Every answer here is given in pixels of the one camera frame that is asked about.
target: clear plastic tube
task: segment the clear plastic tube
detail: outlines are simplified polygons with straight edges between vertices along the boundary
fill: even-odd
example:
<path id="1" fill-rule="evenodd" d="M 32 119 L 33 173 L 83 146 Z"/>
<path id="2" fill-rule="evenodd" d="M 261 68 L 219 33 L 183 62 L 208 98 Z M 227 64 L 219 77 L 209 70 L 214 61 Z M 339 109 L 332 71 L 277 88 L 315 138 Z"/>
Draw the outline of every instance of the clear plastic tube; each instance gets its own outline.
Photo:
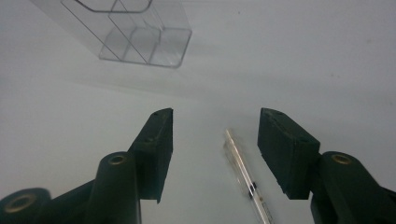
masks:
<path id="1" fill-rule="evenodd" d="M 260 223 L 273 224 L 274 222 L 272 220 L 268 207 L 265 204 L 265 201 L 261 196 L 256 183 L 252 180 L 252 177 L 248 171 L 246 161 L 243 158 L 242 151 L 235 143 L 233 134 L 229 129 L 225 131 L 224 149 L 227 159 L 233 167 L 233 170 L 242 188 L 243 193 L 246 192 L 248 194 L 250 200 L 255 207 L 256 214 L 258 215 Z"/>

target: white surface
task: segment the white surface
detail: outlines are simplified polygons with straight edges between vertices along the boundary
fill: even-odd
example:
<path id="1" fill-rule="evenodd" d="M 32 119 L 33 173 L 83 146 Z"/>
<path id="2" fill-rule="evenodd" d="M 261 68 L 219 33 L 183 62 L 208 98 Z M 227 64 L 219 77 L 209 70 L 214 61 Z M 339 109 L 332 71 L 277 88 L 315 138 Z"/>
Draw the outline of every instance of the white surface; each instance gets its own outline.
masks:
<path id="1" fill-rule="evenodd" d="M 163 200 L 143 223 L 256 223 L 222 156 L 223 130 L 244 139 L 275 223 L 313 223 L 283 195 L 256 147 L 261 107 L 361 160 L 396 189 L 396 2 L 185 2 L 193 30 L 177 70 L 99 61 L 27 0 L 0 2 L 0 198 L 52 197 L 94 178 L 149 114 L 175 109 Z"/>

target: transparent stick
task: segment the transparent stick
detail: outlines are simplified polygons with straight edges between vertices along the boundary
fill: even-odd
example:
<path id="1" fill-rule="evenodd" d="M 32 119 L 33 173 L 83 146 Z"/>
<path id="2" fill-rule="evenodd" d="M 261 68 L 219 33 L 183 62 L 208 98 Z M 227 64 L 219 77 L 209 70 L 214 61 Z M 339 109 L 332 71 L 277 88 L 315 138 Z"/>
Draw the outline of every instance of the transparent stick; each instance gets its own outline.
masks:
<path id="1" fill-rule="evenodd" d="M 248 196 L 256 209 L 256 214 L 258 215 L 260 223 L 273 224 L 274 222 L 268 207 L 265 204 L 256 183 L 252 180 L 246 161 L 243 158 L 242 151 L 235 143 L 233 134 L 229 129 L 225 131 L 224 149 L 236 177 L 238 178 L 238 182 L 242 187 L 242 191 L 248 193 Z"/>

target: pen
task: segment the pen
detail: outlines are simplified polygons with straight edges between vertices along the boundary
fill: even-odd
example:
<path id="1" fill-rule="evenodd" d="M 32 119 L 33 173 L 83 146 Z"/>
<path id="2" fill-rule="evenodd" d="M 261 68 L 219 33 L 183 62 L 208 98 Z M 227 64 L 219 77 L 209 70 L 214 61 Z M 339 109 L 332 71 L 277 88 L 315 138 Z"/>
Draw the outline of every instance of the pen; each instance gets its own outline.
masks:
<path id="1" fill-rule="evenodd" d="M 251 175 L 248 172 L 246 161 L 243 159 L 242 151 L 235 143 L 233 134 L 229 129 L 226 129 L 225 131 L 224 149 L 226 151 L 227 159 L 233 167 L 238 178 L 238 182 L 242 187 L 242 191 L 248 193 L 250 200 L 256 208 L 256 214 L 258 215 L 260 223 L 273 224 L 268 207 L 265 204 L 256 183 L 252 180 Z"/>

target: transparent container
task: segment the transparent container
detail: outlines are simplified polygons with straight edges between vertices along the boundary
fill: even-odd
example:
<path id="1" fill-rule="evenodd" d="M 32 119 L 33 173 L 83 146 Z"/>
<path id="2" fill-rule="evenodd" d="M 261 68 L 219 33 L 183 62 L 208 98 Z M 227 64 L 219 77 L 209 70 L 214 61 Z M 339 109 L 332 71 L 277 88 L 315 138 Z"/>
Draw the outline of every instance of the transparent container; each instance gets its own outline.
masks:
<path id="1" fill-rule="evenodd" d="M 191 38 L 180 2 L 31 1 L 100 59 L 179 67 Z"/>

